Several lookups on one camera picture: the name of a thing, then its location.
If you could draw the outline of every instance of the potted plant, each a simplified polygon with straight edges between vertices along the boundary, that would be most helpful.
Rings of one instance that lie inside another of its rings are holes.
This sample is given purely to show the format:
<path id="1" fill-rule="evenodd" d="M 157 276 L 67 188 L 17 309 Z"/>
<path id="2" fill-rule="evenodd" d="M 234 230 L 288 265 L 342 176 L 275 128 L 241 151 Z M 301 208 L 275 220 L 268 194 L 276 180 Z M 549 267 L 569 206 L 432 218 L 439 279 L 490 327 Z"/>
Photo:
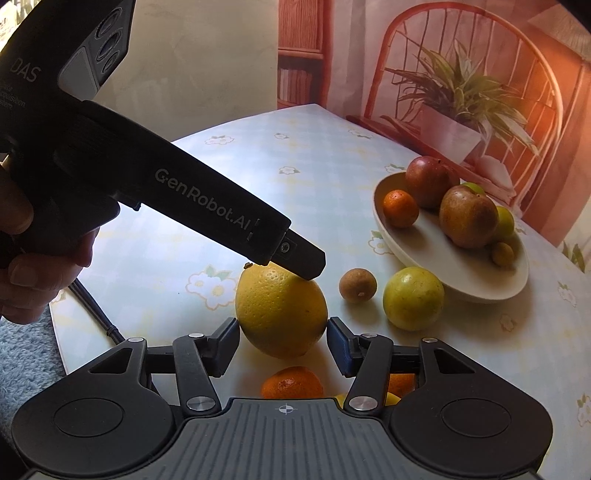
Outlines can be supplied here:
<path id="1" fill-rule="evenodd" d="M 441 54 L 421 47 L 425 72 L 390 70 L 400 75 L 400 100 L 421 103 L 421 140 L 445 157 L 461 163 L 480 143 L 486 150 L 493 137 L 508 148 L 515 139 L 535 155 L 538 150 L 525 131 L 527 120 L 515 107 L 521 99 L 509 87 L 479 71 L 466 49 L 454 42 L 453 65 Z"/>

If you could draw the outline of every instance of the finger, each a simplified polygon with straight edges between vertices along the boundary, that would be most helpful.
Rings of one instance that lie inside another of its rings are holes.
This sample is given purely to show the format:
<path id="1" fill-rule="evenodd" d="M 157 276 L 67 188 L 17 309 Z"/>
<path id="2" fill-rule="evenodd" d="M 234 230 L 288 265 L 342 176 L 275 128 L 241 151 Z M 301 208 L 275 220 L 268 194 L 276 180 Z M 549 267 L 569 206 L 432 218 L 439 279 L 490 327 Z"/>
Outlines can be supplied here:
<path id="1" fill-rule="evenodd" d="M 45 310 L 45 305 L 42 307 L 36 307 L 31 310 L 18 309 L 15 307 L 2 304 L 0 304 L 0 307 L 2 307 L 0 313 L 4 318 L 6 318 L 6 320 L 12 323 L 19 323 L 21 325 L 36 322 L 43 313 L 43 310 Z"/>
<path id="2" fill-rule="evenodd" d="M 0 165 L 0 230 L 9 235 L 23 233 L 33 221 L 33 207 Z"/>
<path id="3" fill-rule="evenodd" d="M 33 309 L 47 305 L 56 298 L 58 290 L 32 290 L 12 285 L 8 281 L 8 271 L 0 270 L 0 302 L 19 309 Z"/>
<path id="4" fill-rule="evenodd" d="M 70 285 L 82 267 L 69 257 L 22 254 L 8 266 L 10 283 L 34 290 L 61 290 Z"/>
<path id="5" fill-rule="evenodd" d="M 90 267 L 92 262 L 92 245 L 95 243 L 95 238 L 99 234 L 99 229 L 88 232 L 80 239 L 76 250 L 70 254 L 70 258 L 79 267 Z"/>

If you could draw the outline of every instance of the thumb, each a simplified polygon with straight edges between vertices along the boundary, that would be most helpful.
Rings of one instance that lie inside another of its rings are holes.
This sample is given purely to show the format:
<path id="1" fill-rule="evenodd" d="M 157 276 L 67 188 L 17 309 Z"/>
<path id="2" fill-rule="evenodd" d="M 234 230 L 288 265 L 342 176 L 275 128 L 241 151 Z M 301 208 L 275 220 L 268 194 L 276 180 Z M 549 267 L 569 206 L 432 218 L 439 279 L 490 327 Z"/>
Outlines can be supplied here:
<path id="1" fill-rule="evenodd" d="M 33 221 L 33 207 L 0 164 L 0 231 L 23 233 Z"/>

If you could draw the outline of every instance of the spider plant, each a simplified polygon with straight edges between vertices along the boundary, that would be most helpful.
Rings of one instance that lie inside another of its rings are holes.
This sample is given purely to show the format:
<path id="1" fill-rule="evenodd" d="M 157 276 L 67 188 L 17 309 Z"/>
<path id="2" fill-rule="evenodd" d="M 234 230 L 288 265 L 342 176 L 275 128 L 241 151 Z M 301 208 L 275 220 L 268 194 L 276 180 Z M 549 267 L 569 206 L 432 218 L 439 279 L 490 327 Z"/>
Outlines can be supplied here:
<path id="1" fill-rule="evenodd" d="M 436 51 L 421 47 L 418 61 L 425 72 L 390 70 L 400 75 L 404 95 L 400 100 L 421 102 L 456 122 L 480 132 L 486 145 L 497 137 L 509 149 L 516 139 L 538 155 L 534 141 L 525 131 L 525 117 L 514 106 L 521 99 L 514 91 L 493 77 L 479 71 L 480 61 L 473 64 L 466 48 L 454 42 L 453 65 Z"/>

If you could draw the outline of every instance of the table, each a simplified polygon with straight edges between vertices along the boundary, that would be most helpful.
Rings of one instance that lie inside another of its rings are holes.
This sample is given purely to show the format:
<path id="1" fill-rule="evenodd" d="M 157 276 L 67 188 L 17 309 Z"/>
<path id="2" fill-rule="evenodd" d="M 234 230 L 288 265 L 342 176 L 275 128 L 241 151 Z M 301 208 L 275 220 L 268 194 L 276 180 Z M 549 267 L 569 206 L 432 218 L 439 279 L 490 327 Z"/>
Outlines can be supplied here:
<path id="1" fill-rule="evenodd" d="M 326 252 L 317 282 L 329 315 L 354 333 L 387 335 L 399 345 L 438 337 L 540 401 L 554 437 L 540 474 L 546 480 L 591 475 L 591 286 L 587 278 L 530 227 L 517 222 L 530 259 L 530 279 L 516 297 L 493 305 L 447 299 L 441 319 L 420 333 L 391 326 L 381 307 L 386 281 L 402 268 L 379 238 L 372 192 L 389 173 L 405 170 L 412 151 L 307 105 L 240 119 L 176 144 L 285 213 L 292 228 Z M 235 314 L 233 298 L 245 258 L 143 206 L 122 208 L 96 240 L 92 266 L 80 279 L 126 337 L 169 345 L 195 331 L 212 333 Z M 350 268 L 373 272 L 378 292 L 350 306 L 338 281 Z M 51 303 L 66 372 L 112 344 L 68 292 Z M 325 393 L 345 392 L 320 342 L 295 361 L 272 359 L 244 337 L 226 375 L 213 379 L 222 403 L 255 397 L 281 368 L 305 365 Z M 155 375 L 159 391 L 178 403 L 174 378 Z"/>

